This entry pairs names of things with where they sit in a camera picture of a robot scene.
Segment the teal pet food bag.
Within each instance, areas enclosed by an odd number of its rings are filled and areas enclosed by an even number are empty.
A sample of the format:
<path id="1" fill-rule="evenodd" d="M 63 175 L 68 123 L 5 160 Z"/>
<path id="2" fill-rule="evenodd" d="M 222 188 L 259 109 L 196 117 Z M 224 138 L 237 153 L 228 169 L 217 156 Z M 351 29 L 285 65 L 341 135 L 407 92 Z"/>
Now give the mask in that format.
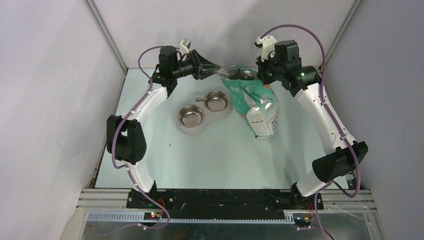
<path id="1" fill-rule="evenodd" d="M 263 85 L 257 78 L 257 71 L 239 66 L 242 79 L 221 77 L 229 90 L 230 100 L 237 111 L 258 139 L 274 136 L 279 116 L 279 100 L 269 85 Z"/>

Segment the clear plastic scoop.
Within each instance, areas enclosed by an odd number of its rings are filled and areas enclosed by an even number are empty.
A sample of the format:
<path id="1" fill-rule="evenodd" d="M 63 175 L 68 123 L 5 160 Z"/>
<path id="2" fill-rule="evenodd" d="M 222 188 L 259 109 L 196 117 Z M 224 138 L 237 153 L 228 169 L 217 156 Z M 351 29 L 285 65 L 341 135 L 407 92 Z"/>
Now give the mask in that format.
<path id="1" fill-rule="evenodd" d="M 220 68 L 215 70 L 213 73 L 225 79 L 230 79 L 230 80 L 242 79 L 242 72 L 238 65 Z"/>

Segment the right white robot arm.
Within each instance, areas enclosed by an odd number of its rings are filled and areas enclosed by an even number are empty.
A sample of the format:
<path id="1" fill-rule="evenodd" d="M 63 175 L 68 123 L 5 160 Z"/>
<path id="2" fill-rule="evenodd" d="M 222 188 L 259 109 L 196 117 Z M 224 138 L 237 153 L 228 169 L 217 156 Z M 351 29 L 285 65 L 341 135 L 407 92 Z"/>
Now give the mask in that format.
<path id="1" fill-rule="evenodd" d="M 312 171 L 294 185 L 291 204 L 304 209 L 311 195 L 335 178 L 355 171 L 368 152 L 364 141 L 353 137 L 330 103 L 322 78 L 313 66 L 303 66 L 294 40 L 277 41 L 273 36 L 259 37 L 261 49 L 256 59 L 258 78 L 263 84 L 280 82 L 304 108 L 318 133 L 325 155 L 312 162 Z"/>

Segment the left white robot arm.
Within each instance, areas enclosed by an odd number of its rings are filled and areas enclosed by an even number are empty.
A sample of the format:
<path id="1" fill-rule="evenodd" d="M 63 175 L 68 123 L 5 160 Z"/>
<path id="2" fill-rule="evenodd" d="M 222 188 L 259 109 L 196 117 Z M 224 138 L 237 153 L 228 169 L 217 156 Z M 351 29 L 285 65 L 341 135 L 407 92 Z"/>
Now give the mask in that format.
<path id="1" fill-rule="evenodd" d="M 152 50 L 159 50 L 154 72 L 148 74 L 139 68 L 148 78 L 145 92 L 126 112 L 112 114 L 106 120 L 106 150 L 111 154 L 112 165 L 115 169 L 126 170 L 133 188 L 140 192 L 138 201 L 145 208 L 156 206 L 158 194 L 152 191 L 155 181 L 141 162 L 147 151 L 143 125 L 173 93 L 179 78 L 192 76 L 195 80 L 203 80 L 221 68 L 195 49 L 181 53 L 172 45 L 150 47 L 141 56 Z"/>

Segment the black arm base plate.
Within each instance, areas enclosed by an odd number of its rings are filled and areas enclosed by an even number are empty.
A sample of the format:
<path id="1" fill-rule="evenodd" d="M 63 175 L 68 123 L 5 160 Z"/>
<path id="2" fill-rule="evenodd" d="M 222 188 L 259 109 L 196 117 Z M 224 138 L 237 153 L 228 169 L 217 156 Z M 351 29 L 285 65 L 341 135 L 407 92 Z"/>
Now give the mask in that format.
<path id="1" fill-rule="evenodd" d="M 289 210 L 323 210 L 321 196 L 281 189 L 153 189 L 174 220 L 286 220 Z"/>

